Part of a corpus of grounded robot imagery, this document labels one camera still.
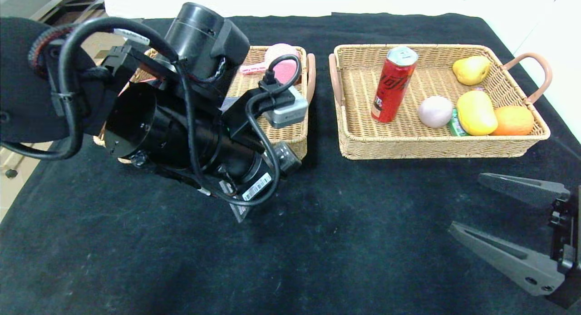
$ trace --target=basket handle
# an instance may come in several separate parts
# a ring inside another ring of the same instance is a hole
[[[345,98],[343,96],[343,88],[341,87],[341,80],[337,71],[337,59],[335,58],[335,54],[329,54],[329,71],[335,102],[338,106],[343,106]]]
[[[548,64],[547,60],[537,53],[524,53],[524,54],[521,54],[521,55],[515,57],[514,60],[508,62],[507,64],[503,65],[502,67],[506,70],[509,70],[512,67],[514,67],[517,63],[519,63],[520,61],[522,61],[523,59],[525,59],[527,57],[532,57],[537,62],[539,62],[539,64],[543,67],[543,71],[545,72],[545,80],[544,80],[543,84],[541,85],[541,87],[539,87],[539,89],[536,92],[534,92],[533,94],[531,94],[531,96],[529,96],[529,100],[531,100],[531,102],[534,103],[545,92],[545,90],[548,88],[548,86],[551,84],[551,81],[552,81],[552,69],[551,69],[551,66]]]
[[[307,68],[308,68],[308,79],[307,79],[307,102],[311,104],[313,100],[313,95],[315,94],[315,79],[317,78],[317,68],[315,67],[315,54],[307,54]]]

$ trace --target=coca-cola can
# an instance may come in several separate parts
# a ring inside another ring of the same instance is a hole
[[[389,50],[371,106],[371,116],[375,120],[382,123],[394,120],[417,61],[418,53],[407,46]]]

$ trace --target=can lid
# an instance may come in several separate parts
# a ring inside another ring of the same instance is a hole
[[[407,46],[398,46],[389,50],[388,60],[400,67],[407,67],[418,60],[418,53]]]

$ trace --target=orange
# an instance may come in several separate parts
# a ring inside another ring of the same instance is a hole
[[[504,106],[494,110],[498,127],[494,136],[526,136],[535,126],[535,118],[524,106]]]

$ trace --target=black tablecloth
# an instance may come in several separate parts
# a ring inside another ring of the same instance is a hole
[[[456,242],[456,220],[548,253],[548,210],[480,186],[480,172],[581,183],[579,143],[536,106],[548,141],[520,158],[351,161],[339,152],[327,56],[338,44],[483,44],[462,15],[235,17],[252,44],[317,56],[309,153],[266,210],[230,207],[108,157],[41,162],[0,226],[2,314],[554,314]],[[146,24],[164,32],[170,20]],[[526,94],[535,84],[511,70]],[[581,310],[575,306],[571,313]]]

